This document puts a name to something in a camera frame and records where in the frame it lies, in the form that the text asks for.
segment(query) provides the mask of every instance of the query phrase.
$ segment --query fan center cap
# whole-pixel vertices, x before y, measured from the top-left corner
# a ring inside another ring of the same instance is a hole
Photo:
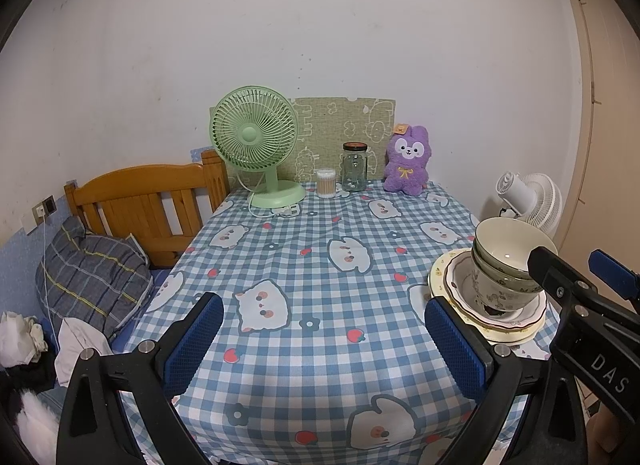
[[[240,131],[240,137],[246,143],[252,143],[258,138],[258,130],[253,125],[245,125]]]

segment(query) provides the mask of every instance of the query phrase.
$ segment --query blue gripper pad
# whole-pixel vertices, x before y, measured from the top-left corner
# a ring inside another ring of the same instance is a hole
[[[431,299],[424,322],[465,398],[479,403],[486,393],[494,360],[476,334],[442,297]]]
[[[171,330],[178,323],[186,323],[187,325],[186,332],[175,345],[173,352],[164,361],[162,390],[164,390],[166,398],[181,395],[187,390],[193,380],[193,375],[198,370],[204,355],[220,329],[224,312],[222,299],[216,294],[206,293],[191,309],[187,317],[169,327]]]
[[[638,298],[640,278],[609,254],[601,250],[591,252],[589,270],[593,275],[602,279],[622,299],[629,301]]]

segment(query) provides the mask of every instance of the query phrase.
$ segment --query stack of bowls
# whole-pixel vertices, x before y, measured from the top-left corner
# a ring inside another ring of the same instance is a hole
[[[516,311],[535,299],[542,288],[529,276],[527,261],[537,247],[558,254],[553,241],[529,223],[511,218],[490,218],[479,223],[471,249],[471,278],[485,306]]]

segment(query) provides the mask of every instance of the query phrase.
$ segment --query black lid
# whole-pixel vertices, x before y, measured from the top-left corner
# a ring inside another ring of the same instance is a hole
[[[362,143],[361,141],[348,141],[347,143],[342,144],[342,148],[344,150],[363,151],[367,150],[367,144]]]

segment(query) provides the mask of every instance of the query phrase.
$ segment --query door frame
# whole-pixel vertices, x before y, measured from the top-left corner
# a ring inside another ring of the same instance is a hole
[[[580,49],[580,64],[582,66],[582,117],[580,120],[580,135],[578,137],[578,150],[575,157],[574,174],[571,178],[569,192],[564,200],[564,209],[560,216],[558,228],[554,235],[554,242],[558,251],[569,232],[569,226],[574,219],[575,209],[580,200],[580,192],[587,170],[589,148],[591,144],[591,129],[593,126],[593,61],[591,60],[591,44],[587,23],[582,12],[580,0],[570,0],[574,11],[575,27],[578,32],[578,46]]]

